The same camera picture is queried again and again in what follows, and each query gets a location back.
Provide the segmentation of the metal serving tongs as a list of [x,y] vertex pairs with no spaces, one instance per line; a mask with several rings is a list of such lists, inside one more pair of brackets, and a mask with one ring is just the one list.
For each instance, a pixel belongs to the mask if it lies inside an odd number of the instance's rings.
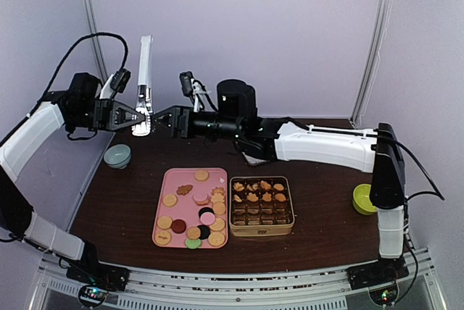
[[138,96],[136,111],[145,116],[145,120],[132,127],[132,135],[136,137],[148,136],[152,131],[152,44],[153,36],[141,37],[141,52],[138,65]]

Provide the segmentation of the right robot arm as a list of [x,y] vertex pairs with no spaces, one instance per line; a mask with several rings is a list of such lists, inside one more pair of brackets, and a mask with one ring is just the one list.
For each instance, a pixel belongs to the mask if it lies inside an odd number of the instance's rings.
[[372,176],[370,201],[377,209],[379,256],[371,274],[386,282],[399,271],[405,231],[405,161],[393,128],[351,130],[305,125],[290,117],[259,117],[255,89],[242,80],[217,85],[211,112],[171,106],[152,116],[172,137],[232,140],[259,162],[306,161],[356,169]]

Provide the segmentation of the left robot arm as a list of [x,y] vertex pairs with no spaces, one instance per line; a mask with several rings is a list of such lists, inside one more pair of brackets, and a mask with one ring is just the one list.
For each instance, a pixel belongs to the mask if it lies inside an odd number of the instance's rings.
[[73,133],[78,128],[91,132],[116,132],[130,128],[146,117],[116,101],[131,74],[120,69],[104,85],[86,72],[74,75],[70,87],[46,92],[37,107],[1,142],[1,228],[12,238],[53,253],[75,265],[89,284],[104,278],[94,244],[66,232],[44,219],[22,193],[31,183],[26,175],[38,178],[32,167],[44,156],[55,133]]

